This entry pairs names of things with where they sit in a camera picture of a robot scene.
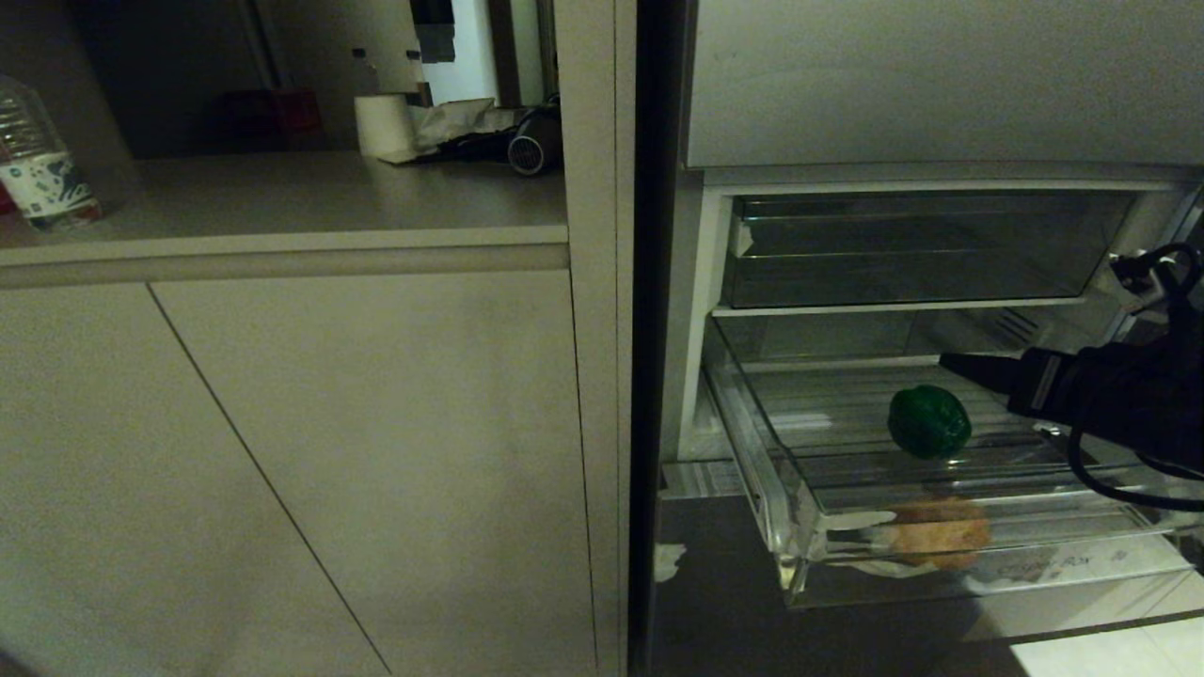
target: toilet paper roll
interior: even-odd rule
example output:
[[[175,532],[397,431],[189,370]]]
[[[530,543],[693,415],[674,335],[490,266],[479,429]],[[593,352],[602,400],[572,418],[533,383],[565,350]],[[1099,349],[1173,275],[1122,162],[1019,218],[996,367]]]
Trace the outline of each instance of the toilet paper roll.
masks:
[[[418,157],[414,151],[414,125],[409,120],[402,94],[355,98],[355,125],[360,135],[360,154],[390,161]]]

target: refrigerator shelf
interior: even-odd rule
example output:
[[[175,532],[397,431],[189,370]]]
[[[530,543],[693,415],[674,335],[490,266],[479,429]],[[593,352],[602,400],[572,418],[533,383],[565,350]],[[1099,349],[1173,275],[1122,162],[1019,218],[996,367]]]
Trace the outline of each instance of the refrigerator shelf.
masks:
[[[744,195],[733,308],[1079,295],[1134,201],[1109,190]]]
[[[763,359],[740,337],[742,322],[708,320],[703,371],[793,606],[856,601],[815,593],[811,578],[866,579],[896,599],[1190,567],[1165,535],[1198,524],[1194,516],[1087,490],[1064,463],[1064,431],[1009,413],[1002,395],[940,369],[936,355],[832,363],[786,351]],[[921,383],[950,390],[969,414],[973,435],[951,460],[919,460],[891,441],[891,398]],[[1096,454],[1092,473],[1114,485],[1199,491],[1115,447],[1085,447]]]

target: plastic bottle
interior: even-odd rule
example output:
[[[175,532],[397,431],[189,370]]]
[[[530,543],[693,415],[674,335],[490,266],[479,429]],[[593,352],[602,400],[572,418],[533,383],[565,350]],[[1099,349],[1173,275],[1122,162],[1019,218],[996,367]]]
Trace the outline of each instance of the plastic bottle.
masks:
[[[61,231],[100,218],[100,202],[46,114],[41,98],[0,75],[0,181],[39,230]]]

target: cabinet door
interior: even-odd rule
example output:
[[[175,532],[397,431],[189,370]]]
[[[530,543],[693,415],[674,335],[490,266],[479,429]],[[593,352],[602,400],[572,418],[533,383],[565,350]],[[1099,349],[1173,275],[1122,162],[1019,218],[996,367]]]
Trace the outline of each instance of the cabinet door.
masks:
[[[153,288],[395,675],[592,673],[566,271]]]
[[[147,288],[0,293],[0,647],[39,675],[382,675]]]

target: refrigerator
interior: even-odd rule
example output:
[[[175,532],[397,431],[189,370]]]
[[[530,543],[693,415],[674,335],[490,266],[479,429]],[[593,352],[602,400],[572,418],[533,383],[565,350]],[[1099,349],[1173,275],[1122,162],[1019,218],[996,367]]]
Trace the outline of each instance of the refrigerator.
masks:
[[[1073,426],[939,364],[1167,332],[1111,264],[1204,245],[1204,4],[661,5],[637,61],[633,673],[923,676],[963,641],[1204,608],[1199,513],[1091,490]],[[966,410],[952,458],[892,437],[919,385]],[[1204,498],[1081,448],[1110,487]]]

